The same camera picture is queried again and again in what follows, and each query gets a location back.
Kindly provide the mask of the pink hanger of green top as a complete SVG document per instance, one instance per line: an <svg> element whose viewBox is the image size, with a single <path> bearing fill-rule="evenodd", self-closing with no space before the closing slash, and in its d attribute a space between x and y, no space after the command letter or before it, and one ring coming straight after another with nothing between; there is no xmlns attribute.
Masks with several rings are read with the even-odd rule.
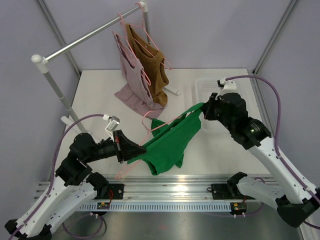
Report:
<svg viewBox="0 0 320 240"><path fill-rule="evenodd" d="M152 138L153 138L153 135L152 135L151 124L150 124L150 125L148 126L147 134L146 134L146 136L144 137L144 139L140 142L140 145L143 147L143 145L144 145L145 143L147 143L149 140L151 140ZM184 158L183 158L182 167L183 167L183 165L184 165L184 163L185 163L187 147L186 147L186 149L185 149L185 151L184 151ZM154 176L159 176L159 175L161 175L161 174L164 174L164 173L168 172L168 171L166 171L166 172L163 172L163 173L161 173L161 174L159 174L159 175L152 175L152 174L151 174L151 171L150 171L150 169L149 169L149 167L148 167L148 165L147 165L144 161L142 161L142 160L137 160L137 161L135 161L135 162L133 162L133 163L131 163L131 164L128 164L128 163L127 163L127 164L126 164L121 170L119 170L119 172L115 175L115 179L119 180L119 179L121 179L121 178L124 178L125 176L128 176L128 175L131 174L131 173L137 173L137 172L138 172L138 168L140 168L140 167L143 168L144 173L146 173L148 176L152 176L152 177L154 177ZM182 167L178 168L177 166L173 166L170 170L172 170L172 169L181 169Z"/></svg>

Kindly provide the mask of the green tank top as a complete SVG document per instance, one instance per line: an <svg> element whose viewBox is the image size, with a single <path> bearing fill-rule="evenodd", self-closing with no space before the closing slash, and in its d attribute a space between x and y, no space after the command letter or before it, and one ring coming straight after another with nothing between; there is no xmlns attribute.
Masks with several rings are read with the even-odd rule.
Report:
<svg viewBox="0 0 320 240"><path fill-rule="evenodd" d="M173 166L181 168L185 149L201 129L203 105L203 102L193 105L170 123L153 119L150 126L153 138L143 145L146 153L128 160L127 163L142 160L153 176L167 172Z"/></svg>

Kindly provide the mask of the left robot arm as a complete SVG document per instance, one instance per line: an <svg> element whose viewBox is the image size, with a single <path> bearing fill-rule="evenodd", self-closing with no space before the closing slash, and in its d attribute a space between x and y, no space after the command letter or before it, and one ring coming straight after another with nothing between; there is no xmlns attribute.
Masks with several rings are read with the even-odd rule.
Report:
<svg viewBox="0 0 320 240"><path fill-rule="evenodd" d="M51 239L56 228L83 203L113 196L109 181L93 172L89 163L110 157L123 163L146 152L145 147L129 140L121 130L99 143L89 133L78 134L47 190L22 217L9 220L5 229L11 238L20 240Z"/></svg>

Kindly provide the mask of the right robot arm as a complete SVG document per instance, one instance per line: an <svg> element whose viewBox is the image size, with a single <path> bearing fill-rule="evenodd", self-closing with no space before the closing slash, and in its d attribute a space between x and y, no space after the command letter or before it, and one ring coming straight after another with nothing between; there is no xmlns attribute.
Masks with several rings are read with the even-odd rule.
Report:
<svg viewBox="0 0 320 240"><path fill-rule="evenodd" d="M235 142L256 157L278 183L278 187L238 172L227 181L232 198L254 198L275 209L293 228L298 228L320 207L320 189L311 183L275 145L268 128L248 115L246 102L238 93L214 92L201 107L205 120L218 121Z"/></svg>

